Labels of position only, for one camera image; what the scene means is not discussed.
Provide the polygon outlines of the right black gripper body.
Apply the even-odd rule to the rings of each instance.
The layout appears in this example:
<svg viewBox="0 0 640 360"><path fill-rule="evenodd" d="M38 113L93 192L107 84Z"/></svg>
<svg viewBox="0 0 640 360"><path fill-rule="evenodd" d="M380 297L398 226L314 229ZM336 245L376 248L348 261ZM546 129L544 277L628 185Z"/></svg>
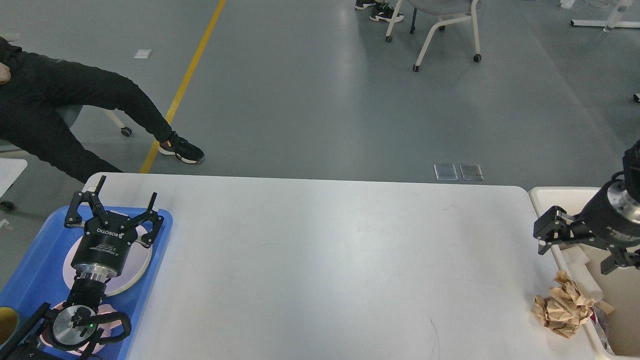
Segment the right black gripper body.
<svg viewBox="0 0 640 360"><path fill-rule="evenodd" d="M577 215L581 244L609 251L637 248L640 241L639 199L624 180L610 180Z"/></svg>

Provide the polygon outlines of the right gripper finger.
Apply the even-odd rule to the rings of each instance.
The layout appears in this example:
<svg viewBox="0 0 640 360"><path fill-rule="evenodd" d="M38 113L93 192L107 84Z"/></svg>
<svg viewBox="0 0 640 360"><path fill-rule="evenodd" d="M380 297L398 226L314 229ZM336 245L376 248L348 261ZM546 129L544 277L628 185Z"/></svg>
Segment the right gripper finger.
<svg viewBox="0 0 640 360"><path fill-rule="evenodd" d="M619 268L640 268L640 249L628 251L624 247L610 247L610 256L602 260L600 264L600 273L609 275L611 272Z"/></svg>
<svg viewBox="0 0 640 360"><path fill-rule="evenodd" d="M578 215L569 215L560 206L553 205L534 223L533 237L538 241L538 255L544 255L553 245L584 244L601 248L601 241Z"/></svg>

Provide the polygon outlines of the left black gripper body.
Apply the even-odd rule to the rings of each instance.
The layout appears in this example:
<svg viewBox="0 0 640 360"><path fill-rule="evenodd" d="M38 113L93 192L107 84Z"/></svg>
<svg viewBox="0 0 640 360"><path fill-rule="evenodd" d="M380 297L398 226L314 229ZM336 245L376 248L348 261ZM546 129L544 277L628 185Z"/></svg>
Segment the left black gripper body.
<svg viewBox="0 0 640 360"><path fill-rule="evenodd" d="M129 215L108 210L107 224L98 216L89 219L71 267L80 279L111 279L121 276L131 246L146 231L141 225L121 228Z"/></svg>

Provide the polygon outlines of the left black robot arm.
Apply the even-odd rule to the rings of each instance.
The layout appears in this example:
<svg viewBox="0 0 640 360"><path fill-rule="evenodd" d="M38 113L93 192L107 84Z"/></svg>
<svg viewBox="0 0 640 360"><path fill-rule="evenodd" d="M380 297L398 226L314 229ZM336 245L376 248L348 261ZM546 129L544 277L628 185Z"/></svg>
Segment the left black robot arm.
<svg viewBox="0 0 640 360"><path fill-rule="evenodd" d="M172 218L105 206L94 189L51 214L1 292L18 314L3 360L123 360L162 262Z"/></svg>

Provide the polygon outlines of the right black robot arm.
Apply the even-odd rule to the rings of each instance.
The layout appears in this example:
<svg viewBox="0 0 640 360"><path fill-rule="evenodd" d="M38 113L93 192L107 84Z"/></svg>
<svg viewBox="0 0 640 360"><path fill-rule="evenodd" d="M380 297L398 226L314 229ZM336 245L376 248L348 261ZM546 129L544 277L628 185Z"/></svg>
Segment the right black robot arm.
<svg viewBox="0 0 640 360"><path fill-rule="evenodd" d="M553 205L534 223L537 252L544 255L553 245L584 244L610 255L600 271L608 275L619 268L640 266L640 151L635 142L622 157L622 171L612 175L586 203L581 212L569 215Z"/></svg>

